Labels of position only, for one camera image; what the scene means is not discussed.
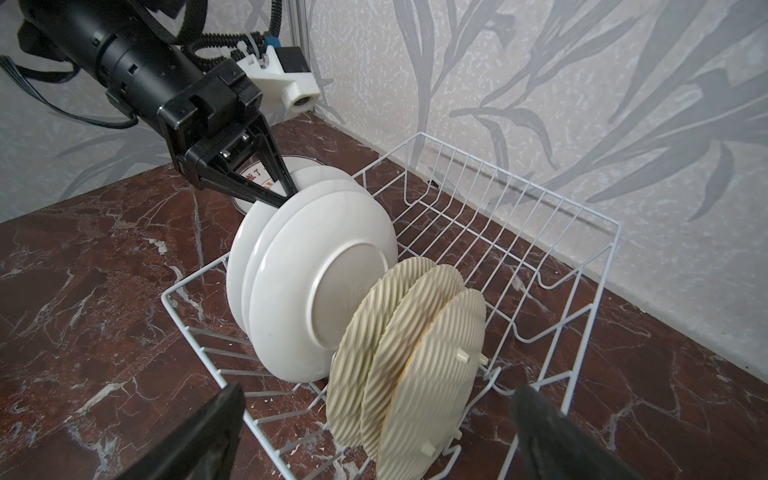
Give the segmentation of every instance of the beige textured plate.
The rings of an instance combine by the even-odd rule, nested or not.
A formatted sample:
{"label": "beige textured plate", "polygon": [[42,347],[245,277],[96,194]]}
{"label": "beige textured plate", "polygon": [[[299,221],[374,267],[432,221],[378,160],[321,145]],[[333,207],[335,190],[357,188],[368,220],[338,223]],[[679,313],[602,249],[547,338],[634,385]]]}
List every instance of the beige textured plate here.
{"label": "beige textured plate", "polygon": [[477,290],[454,296],[424,334],[397,384],[382,428],[376,477],[421,478],[461,437],[458,422],[472,393],[485,331]]}
{"label": "beige textured plate", "polygon": [[411,257],[389,269],[362,300],[346,327],[331,365],[326,404],[328,428],[340,445],[362,445],[360,403],[373,354],[400,300],[434,266],[429,258]]}
{"label": "beige textured plate", "polygon": [[422,275],[395,309],[373,356],[362,395],[362,446],[374,460],[378,459],[382,424],[402,369],[435,315],[462,290],[464,280],[458,270],[438,265]]}

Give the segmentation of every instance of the white plate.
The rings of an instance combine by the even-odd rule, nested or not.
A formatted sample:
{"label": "white plate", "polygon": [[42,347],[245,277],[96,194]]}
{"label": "white plate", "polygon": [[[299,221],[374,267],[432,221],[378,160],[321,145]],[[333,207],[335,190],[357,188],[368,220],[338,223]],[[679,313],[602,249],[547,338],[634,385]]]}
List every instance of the white plate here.
{"label": "white plate", "polygon": [[[288,162],[286,162],[286,167],[290,169]],[[343,170],[327,167],[326,165],[316,165],[292,170],[291,177],[296,184],[296,188],[299,190],[323,180],[330,179],[343,179],[350,183],[354,182],[355,185],[357,185],[352,177]],[[271,187],[271,190],[280,195],[285,194],[280,182],[276,182]],[[275,212],[277,212],[275,207],[265,204],[264,202],[256,202],[253,205],[245,218],[243,218],[240,228],[237,229],[235,239],[232,242],[230,258],[227,262],[227,301],[230,304],[230,311],[232,312],[235,322],[237,322],[237,325],[246,332],[247,329],[244,325],[246,325],[247,322],[245,322],[244,319],[247,317],[243,315],[243,302],[241,298],[243,294],[243,278],[253,247],[256,245],[259,235],[261,235],[262,230],[264,230],[264,227]]]}
{"label": "white plate", "polygon": [[253,282],[250,338],[259,360],[287,382],[328,376],[360,301],[396,261],[392,221],[368,192],[336,191],[307,204],[275,236]]}
{"label": "white plate", "polygon": [[[300,155],[283,155],[283,161],[285,162],[286,168],[288,169],[289,172],[299,170],[300,168],[304,168],[304,167],[313,167],[315,165],[322,165],[317,160],[314,160],[309,157],[302,157]],[[254,182],[256,185],[261,185],[267,190],[269,190],[270,187],[272,187],[272,185],[275,184],[275,181],[266,172],[266,168],[264,168],[264,166],[260,161],[257,161],[255,164],[249,165],[248,167],[244,168],[242,171],[239,171],[237,173],[239,173],[240,175],[243,175],[245,178]],[[245,200],[241,200],[235,197],[232,197],[232,203],[235,204],[235,208],[237,208],[238,211],[243,215],[247,214],[248,210],[250,210],[250,208],[253,206],[251,202],[246,202]]]}
{"label": "white plate", "polygon": [[[280,229],[283,228],[283,225],[296,212],[323,195],[342,190],[354,190],[368,194],[366,189],[360,187],[347,173],[334,167],[327,167],[325,165],[306,167],[297,170],[291,175],[293,176],[293,182],[299,189],[299,193],[289,198],[279,210],[274,208],[271,210],[270,217],[262,225],[258,239],[253,242],[247,260],[245,260],[246,268],[240,290],[240,318],[243,319],[243,324],[245,325],[243,330],[248,335],[250,335],[248,314],[250,312],[251,293],[253,292],[253,280],[256,278],[266,249],[269,248],[272,240],[274,240]],[[328,180],[334,180],[335,183],[329,183]],[[234,303],[230,303],[230,308],[234,310],[237,307]]]}

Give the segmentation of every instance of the dish rack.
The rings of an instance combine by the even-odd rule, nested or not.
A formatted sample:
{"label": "dish rack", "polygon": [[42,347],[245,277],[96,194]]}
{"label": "dish rack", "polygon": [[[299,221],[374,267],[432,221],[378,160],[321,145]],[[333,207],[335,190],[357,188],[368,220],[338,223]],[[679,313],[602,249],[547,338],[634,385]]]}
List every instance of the dish rack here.
{"label": "dish rack", "polygon": [[[520,380],[505,380],[505,373],[513,370],[509,368],[514,364],[510,358],[527,345],[546,345],[547,338],[549,347],[538,348],[546,351],[538,372],[526,370],[522,381],[537,390],[557,386],[549,396],[559,401],[561,411],[567,414],[616,251],[620,224],[421,132],[354,178],[392,217],[400,260],[420,255],[437,263],[451,263],[462,272],[467,286],[484,293],[488,316],[483,352],[490,361],[478,372],[462,424],[491,390],[507,397],[514,393],[509,387],[519,385]],[[362,449],[345,450],[333,443],[324,425],[323,381],[294,386],[281,382],[264,371],[245,335],[235,336],[237,326],[224,334],[220,326],[201,325],[204,301],[191,299],[190,283],[214,270],[221,274],[228,256],[209,263],[162,294],[171,318],[219,386],[243,382],[249,403],[243,420],[284,478],[371,477],[370,459]],[[555,257],[566,257],[571,265]],[[223,290],[223,281],[214,289]],[[182,302],[176,301],[174,294]],[[185,301],[195,307],[197,318],[186,315],[185,321],[182,317],[180,303]],[[578,340],[571,338],[569,347],[558,349],[565,344],[566,333]],[[562,371],[549,374],[555,364]],[[273,406],[281,409],[270,411]],[[266,415],[254,412],[254,418],[254,410],[264,409]],[[515,436],[498,478],[506,477],[517,446]],[[297,468],[293,454],[300,449],[306,450],[304,458],[311,458],[309,463],[316,465],[307,467],[304,462]],[[430,479],[446,477],[461,452],[460,441],[449,443],[442,451],[442,460],[439,457],[436,462],[440,465],[430,470]],[[440,466],[442,470],[434,472]]]}

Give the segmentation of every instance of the leaf pattern wallpaper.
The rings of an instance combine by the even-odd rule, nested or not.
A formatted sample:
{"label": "leaf pattern wallpaper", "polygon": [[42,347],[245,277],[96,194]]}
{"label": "leaf pattern wallpaper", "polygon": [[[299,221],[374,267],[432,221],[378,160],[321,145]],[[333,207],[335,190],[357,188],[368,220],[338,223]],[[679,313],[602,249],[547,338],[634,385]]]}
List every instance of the leaf pattern wallpaper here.
{"label": "leaf pattern wallpaper", "polygon": [[[209,2],[206,31],[260,31],[268,28],[270,0]],[[16,32],[22,24],[17,2],[0,3],[0,50],[20,65],[42,70],[61,68],[56,62],[26,55],[18,48]],[[178,21],[161,18],[168,28]],[[290,44],[290,22],[283,10],[280,40]],[[104,89],[84,72],[60,85],[36,83],[53,104],[94,118],[116,120]],[[46,207],[60,200],[170,163],[163,138],[147,125],[124,131],[92,127],[49,111],[0,74],[0,221]],[[265,111],[276,123],[284,111]]]}
{"label": "leaf pattern wallpaper", "polygon": [[324,118],[381,151],[426,131],[616,218],[610,287],[768,377],[768,3],[313,0],[309,15]]}

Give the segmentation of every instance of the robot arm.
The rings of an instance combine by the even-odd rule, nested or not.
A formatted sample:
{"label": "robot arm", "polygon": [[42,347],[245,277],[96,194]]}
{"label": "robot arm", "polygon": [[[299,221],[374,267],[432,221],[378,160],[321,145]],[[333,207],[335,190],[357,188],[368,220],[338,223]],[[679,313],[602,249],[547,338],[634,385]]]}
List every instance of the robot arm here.
{"label": "robot arm", "polygon": [[[178,12],[183,2],[172,2]],[[195,187],[282,205],[296,186],[260,107],[282,103],[288,116],[313,108],[319,89],[300,49],[270,46],[261,58],[241,55],[203,73],[132,3],[20,0],[26,21],[19,42],[28,53],[68,60],[94,77],[118,110],[163,135],[174,167]],[[253,155],[284,186],[285,197],[237,173]]]}

